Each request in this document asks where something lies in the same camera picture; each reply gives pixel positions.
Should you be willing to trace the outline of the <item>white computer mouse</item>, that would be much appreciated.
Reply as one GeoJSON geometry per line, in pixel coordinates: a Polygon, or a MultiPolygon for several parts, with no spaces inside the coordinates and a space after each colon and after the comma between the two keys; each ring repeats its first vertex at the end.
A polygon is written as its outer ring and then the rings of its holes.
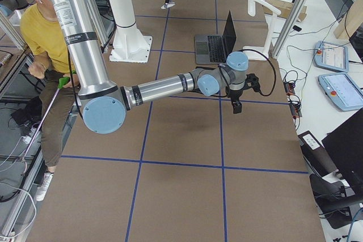
{"type": "Polygon", "coordinates": [[[170,9],[170,8],[172,8],[172,7],[174,7],[174,6],[175,6],[175,2],[165,3],[165,4],[163,4],[163,5],[161,6],[161,9],[162,9],[162,10],[170,9]]]}

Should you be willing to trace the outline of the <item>white desk lamp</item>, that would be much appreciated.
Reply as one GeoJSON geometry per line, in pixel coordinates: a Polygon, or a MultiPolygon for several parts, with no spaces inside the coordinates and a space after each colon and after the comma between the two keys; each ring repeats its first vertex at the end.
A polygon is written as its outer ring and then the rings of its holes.
{"type": "Polygon", "coordinates": [[[239,43],[243,47],[242,49],[253,49],[266,57],[269,57],[275,23],[277,21],[277,16],[281,14],[281,11],[264,0],[247,0],[246,5],[246,13],[251,19],[258,16],[262,16],[264,19],[262,22],[248,20],[242,27],[243,30],[241,37],[239,38],[239,43]],[[269,18],[268,22],[266,22],[263,12],[258,10],[261,6],[267,7],[272,12],[272,16],[269,18]]]}

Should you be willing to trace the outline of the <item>grey laptop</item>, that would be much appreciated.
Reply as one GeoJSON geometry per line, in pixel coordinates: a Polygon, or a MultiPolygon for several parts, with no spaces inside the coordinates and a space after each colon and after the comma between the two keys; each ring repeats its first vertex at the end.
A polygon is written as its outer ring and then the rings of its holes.
{"type": "Polygon", "coordinates": [[[237,36],[231,11],[222,35],[195,35],[195,61],[198,65],[226,62],[233,51],[237,36]]]}

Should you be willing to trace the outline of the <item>black mouse pad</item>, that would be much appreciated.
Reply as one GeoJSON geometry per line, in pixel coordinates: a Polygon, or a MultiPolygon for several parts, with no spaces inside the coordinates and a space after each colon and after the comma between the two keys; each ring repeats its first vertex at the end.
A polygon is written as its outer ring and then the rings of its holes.
{"type": "Polygon", "coordinates": [[[217,67],[205,67],[205,66],[196,66],[195,69],[203,69],[203,70],[215,70],[217,67]]]}

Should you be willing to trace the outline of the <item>orange black usb hub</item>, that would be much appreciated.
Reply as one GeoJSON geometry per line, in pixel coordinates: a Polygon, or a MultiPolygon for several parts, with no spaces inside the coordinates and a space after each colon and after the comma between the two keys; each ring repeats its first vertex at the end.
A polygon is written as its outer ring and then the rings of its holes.
{"type": "Polygon", "coordinates": [[[294,91],[294,84],[293,83],[289,83],[289,82],[284,82],[284,89],[285,92],[288,96],[290,95],[295,95],[295,91],[294,91]]]}

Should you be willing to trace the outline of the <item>black power adapter box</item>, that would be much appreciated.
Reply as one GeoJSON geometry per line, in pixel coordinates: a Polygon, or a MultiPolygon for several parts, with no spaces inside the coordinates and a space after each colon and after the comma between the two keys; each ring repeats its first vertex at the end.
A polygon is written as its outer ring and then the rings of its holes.
{"type": "Polygon", "coordinates": [[[338,170],[326,149],[309,130],[299,134],[298,139],[304,157],[320,176],[326,176],[338,170]]]}

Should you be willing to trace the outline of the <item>small black square device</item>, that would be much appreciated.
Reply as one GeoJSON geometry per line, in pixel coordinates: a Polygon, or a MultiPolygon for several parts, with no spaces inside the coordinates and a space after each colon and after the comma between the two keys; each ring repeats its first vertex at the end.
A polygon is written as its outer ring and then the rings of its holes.
{"type": "Polygon", "coordinates": [[[302,30],[302,28],[300,28],[299,26],[293,26],[293,29],[297,32],[300,32],[302,30]]]}

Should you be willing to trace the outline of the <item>far blue teach pendant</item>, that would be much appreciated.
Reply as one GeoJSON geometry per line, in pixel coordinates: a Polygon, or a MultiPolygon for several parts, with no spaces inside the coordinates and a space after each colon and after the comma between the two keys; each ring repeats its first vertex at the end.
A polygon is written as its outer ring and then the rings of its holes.
{"type": "Polygon", "coordinates": [[[345,45],[320,40],[315,45],[314,62],[319,68],[337,72],[348,72],[348,48],[345,45]]]}

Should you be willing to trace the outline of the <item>blue teach pendant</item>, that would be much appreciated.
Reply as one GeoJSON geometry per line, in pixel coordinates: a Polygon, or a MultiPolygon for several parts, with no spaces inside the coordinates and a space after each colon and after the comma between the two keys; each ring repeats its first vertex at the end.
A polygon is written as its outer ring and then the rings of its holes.
{"type": "Polygon", "coordinates": [[[362,108],[362,90],[344,72],[318,76],[324,93],[341,111],[354,111],[362,108]]]}
{"type": "Polygon", "coordinates": [[[337,72],[348,72],[348,48],[345,45],[320,40],[315,45],[314,62],[319,68],[337,72]]]}

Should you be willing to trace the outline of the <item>near blue teach pendant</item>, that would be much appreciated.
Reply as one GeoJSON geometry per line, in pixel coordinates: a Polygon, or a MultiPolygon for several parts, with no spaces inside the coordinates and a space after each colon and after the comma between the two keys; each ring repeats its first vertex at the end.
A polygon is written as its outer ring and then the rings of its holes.
{"type": "Polygon", "coordinates": [[[362,90],[344,72],[318,76],[324,93],[341,111],[354,111],[362,108],[362,90]]]}

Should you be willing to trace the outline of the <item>brown cardboard box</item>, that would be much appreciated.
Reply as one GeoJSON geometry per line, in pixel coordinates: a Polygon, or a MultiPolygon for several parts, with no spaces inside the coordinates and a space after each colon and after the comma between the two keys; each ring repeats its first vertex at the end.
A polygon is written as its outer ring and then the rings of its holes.
{"type": "MultiPolygon", "coordinates": [[[[280,18],[287,19],[293,8],[293,3],[291,2],[282,1],[282,0],[265,0],[265,1],[281,11],[281,14],[278,16],[280,18]]],[[[303,6],[301,12],[299,13],[297,21],[298,22],[304,21],[306,16],[307,16],[307,7],[303,6]]]]}

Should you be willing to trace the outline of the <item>black monitor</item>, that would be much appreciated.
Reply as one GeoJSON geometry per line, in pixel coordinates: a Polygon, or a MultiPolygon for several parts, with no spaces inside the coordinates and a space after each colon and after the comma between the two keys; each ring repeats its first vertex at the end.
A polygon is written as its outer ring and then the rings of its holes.
{"type": "Polygon", "coordinates": [[[362,109],[330,132],[322,143],[348,184],[362,190],[362,109]]]}

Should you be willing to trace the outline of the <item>person in yellow shirt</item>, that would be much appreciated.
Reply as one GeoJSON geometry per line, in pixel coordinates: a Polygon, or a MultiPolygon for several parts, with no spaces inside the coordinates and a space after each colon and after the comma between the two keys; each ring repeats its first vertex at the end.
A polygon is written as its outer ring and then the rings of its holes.
{"type": "Polygon", "coordinates": [[[75,67],[70,60],[62,29],[50,0],[34,0],[20,21],[20,31],[34,56],[28,68],[31,75],[46,79],[40,100],[42,116],[41,150],[47,170],[36,192],[36,200],[42,201],[62,154],[62,132],[69,111],[74,104],[74,91],[79,87],[77,75],[60,90],[58,80],[69,76],[75,67]]]}

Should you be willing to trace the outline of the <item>green handled grabber stick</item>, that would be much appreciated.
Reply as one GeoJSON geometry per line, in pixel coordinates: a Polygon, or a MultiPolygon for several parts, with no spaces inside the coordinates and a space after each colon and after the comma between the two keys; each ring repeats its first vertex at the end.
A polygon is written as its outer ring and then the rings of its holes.
{"type": "Polygon", "coordinates": [[[50,103],[48,105],[48,108],[46,109],[46,111],[45,111],[45,113],[44,113],[44,115],[43,115],[43,117],[42,117],[42,119],[41,119],[38,127],[34,131],[33,136],[31,137],[31,140],[29,141],[26,149],[22,152],[22,156],[20,158],[21,158],[21,162],[24,163],[24,171],[23,171],[23,173],[26,173],[27,172],[27,169],[28,169],[28,164],[26,162],[27,154],[28,154],[30,148],[32,147],[35,139],[37,138],[38,132],[40,131],[40,129],[41,129],[41,127],[42,127],[42,125],[43,125],[43,123],[44,123],[44,121],[45,121],[45,119],[46,119],[46,117],[47,117],[47,115],[48,115],[48,113],[49,113],[49,111],[50,111],[50,109],[51,109],[51,107],[52,107],[52,105],[53,105],[53,103],[54,103],[57,95],[58,95],[58,93],[64,87],[64,85],[68,84],[70,81],[73,80],[73,78],[72,78],[73,72],[72,71],[71,71],[71,74],[70,75],[71,75],[70,77],[62,77],[62,78],[60,78],[58,80],[57,89],[56,89],[56,91],[55,91],[55,93],[54,93],[54,95],[53,95],[53,97],[52,97],[52,99],[51,99],[51,101],[50,101],[50,103]]]}

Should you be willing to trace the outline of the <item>aluminium frame post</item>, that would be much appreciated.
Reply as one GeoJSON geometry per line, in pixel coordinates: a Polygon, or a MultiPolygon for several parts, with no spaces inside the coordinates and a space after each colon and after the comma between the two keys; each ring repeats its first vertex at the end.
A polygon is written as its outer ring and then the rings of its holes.
{"type": "Polygon", "coordinates": [[[285,42],[287,41],[290,31],[293,28],[305,2],[307,0],[295,0],[292,6],[292,10],[290,12],[289,17],[287,18],[281,33],[276,41],[275,47],[272,50],[272,57],[278,59],[278,55],[280,54],[285,42]]]}

